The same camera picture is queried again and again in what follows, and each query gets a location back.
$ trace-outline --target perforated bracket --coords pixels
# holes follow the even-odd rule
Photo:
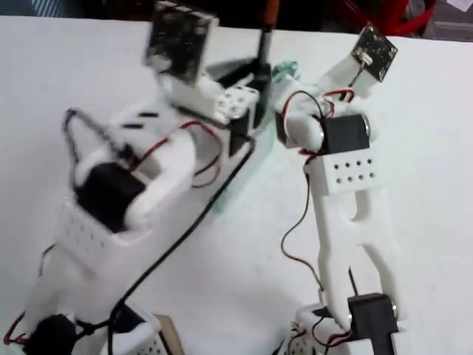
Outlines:
[[[254,113],[258,100],[259,93],[255,89],[250,87],[231,87],[220,96],[218,111],[226,118],[236,120],[245,116],[248,110]]]
[[[327,196],[380,186],[382,174],[378,162],[375,150],[369,148],[322,155],[305,169],[317,181],[313,193]]]

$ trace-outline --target black cable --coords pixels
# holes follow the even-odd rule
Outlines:
[[[97,323],[97,324],[91,324],[91,323],[87,323],[87,322],[82,322],[81,320],[77,319],[75,321],[75,323],[79,327],[82,327],[82,329],[83,329],[82,332],[77,334],[77,336],[75,337],[75,341],[78,342],[82,338],[84,338],[88,335],[94,334],[96,330],[106,327],[109,324],[109,320],[105,320],[105,321]]]
[[[69,148],[69,154],[72,158],[71,172],[69,176],[69,181],[72,190],[74,190],[76,187],[75,169],[77,167],[77,164],[79,163],[79,160],[81,159],[77,150],[75,139],[72,136],[72,131],[70,129],[70,123],[73,118],[80,119],[86,125],[86,127],[91,129],[102,141],[109,144],[110,150],[117,156],[117,158],[125,160],[129,165],[132,165],[137,159],[134,152],[132,151],[132,148],[129,145],[124,144],[123,146],[120,146],[120,144],[118,144],[112,139],[112,137],[106,131],[105,127],[96,122],[91,116],[87,115],[84,111],[80,109],[68,109],[64,117],[62,130],[64,135],[66,136],[66,143]]]
[[[353,277],[353,273],[352,273],[352,268],[348,268],[348,276],[350,276],[350,282],[352,283],[353,292],[355,292],[355,296],[358,296],[359,295],[358,288],[356,287],[355,278]]]
[[[355,82],[358,80],[358,78],[360,77],[360,75],[362,74],[363,70],[364,70],[364,66],[365,66],[365,63],[364,61],[361,62],[360,64],[360,69],[358,70],[358,72],[356,73],[355,77],[353,78],[353,80],[348,84],[348,87],[352,87],[353,85],[355,85]],[[340,96],[340,101],[343,101],[345,98],[347,97],[347,94],[344,93]]]
[[[312,333],[312,337],[314,338],[314,340],[315,340],[318,344],[320,344],[320,345],[322,345],[322,346],[327,346],[327,344],[325,344],[325,343],[321,342],[319,339],[317,339],[316,334],[314,333],[314,332],[316,331],[317,325],[319,325],[320,323],[322,323],[324,319],[325,319],[325,317],[322,317],[321,319],[319,319],[319,321],[317,321],[316,324],[313,325],[311,333]]]
[[[107,330],[107,351],[108,355],[113,355],[113,325],[115,321],[117,320],[118,315],[120,314],[121,309],[125,306],[125,302],[128,300],[128,298],[133,294],[133,292],[136,291],[136,289],[146,280],[146,278],[154,271],[156,270],[166,259],[172,254],[173,251],[175,251],[184,241],[187,240],[187,238],[195,231],[195,229],[199,226],[199,224],[203,221],[205,216],[210,212],[220,195],[228,188],[230,185],[231,181],[237,176],[238,172],[241,170],[241,168],[246,164],[250,156],[253,154],[255,150],[255,140],[245,134],[242,134],[240,132],[236,132],[231,130],[232,133],[234,133],[236,136],[240,137],[244,141],[248,142],[250,144],[250,148],[248,152],[245,154],[243,159],[238,163],[236,168],[230,173],[228,176],[227,180],[219,187],[217,192],[211,197],[203,211],[199,214],[197,219],[191,224],[191,226],[184,232],[184,234],[176,241],[174,244],[163,254],[161,257],[156,260],[149,268],[141,274],[141,276],[138,278],[138,280],[133,283],[132,287],[128,289],[128,291],[118,300],[116,303],[115,307],[112,309],[112,312],[110,313],[110,317],[108,320],[108,330]]]
[[[286,233],[284,234],[284,236],[282,237],[281,239],[281,250],[282,250],[282,253],[288,257],[289,259],[291,260],[294,260],[294,261],[297,261],[299,263],[302,263],[304,265],[306,265],[311,271],[312,271],[312,274],[313,276],[316,278],[316,282],[319,284],[319,288],[321,291],[324,290],[324,287],[322,286],[322,282],[320,281],[320,278],[319,276],[317,275],[316,273],[316,270],[313,268],[313,266],[311,264],[309,264],[308,261],[304,260],[304,259],[301,259],[300,257],[294,257],[293,255],[291,254],[288,254],[284,248],[284,242],[286,240],[286,237],[292,233],[292,231],[294,229],[296,229],[297,227],[300,226],[300,224],[302,223],[302,221],[305,219],[305,216],[307,215],[307,211],[309,209],[309,200],[310,200],[310,182],[309,182],[309,177],[307,175],[305,175],[305,178],[306,178],[306,181],[307,181],[307,196],[306,196],[306,199],[305,199],[305,206],[304,206],[304,211],[302,212],[302,216],[299,218],[299,220],[296,222],[296,224],[294,224],[292,227],[289,228],[288,231],[286,231]]]

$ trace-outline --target circuit board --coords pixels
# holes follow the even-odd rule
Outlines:
[[[365,67],[365,70],[376,80],[382,82],[398,53],[398,48],[380,34],[374,26],[368,24],[361,31],[358,42],[352,51],[352,57],[360,64],[362,53],[366,53],[372,58],[372,64]]]
[[[172,1],[157,1],[145,62],[159,56],[170,61],[169,75],[187,84],[195,84],[202,71],[202,59],[208,35],[217,25],[211,14]]]

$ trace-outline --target white table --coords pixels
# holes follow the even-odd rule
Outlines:
[[[149,95],[147,31],[144,23],[0,18],[2,334],[25,305],[67,188],[62,112],[75,106],[106,118]],[[270,57],[299,61],[304,80],[315,81],[354,41],[278,32]],[[416,354],[473,354],[473,45],[393,41],[400,52],[369,103],[381,114],[377,144],[392,172],[409,327]],[[252,55],[256,43],[254,30],[218,29],[208,61]],[[279,251],[302,212],[301,166],[277,143],[226,213],[207,219],[135,295],[173,316],[188,354],[270,354],[296,309],[318,301],[310,273]],[[315,262],[317,244],[309,214],[288,248]],[[357,281],[362,290],[374,282],[372,273]]]

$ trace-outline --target hole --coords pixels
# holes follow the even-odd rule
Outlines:
[[[142,129],[145,125],[144,124],[122,124],[121,128],[124,129]]]
[[[138,113],[138,117],[158,118],[158,117],[160,117],[160,114],[157,113],[157,112],[140,112],[140,113]]]

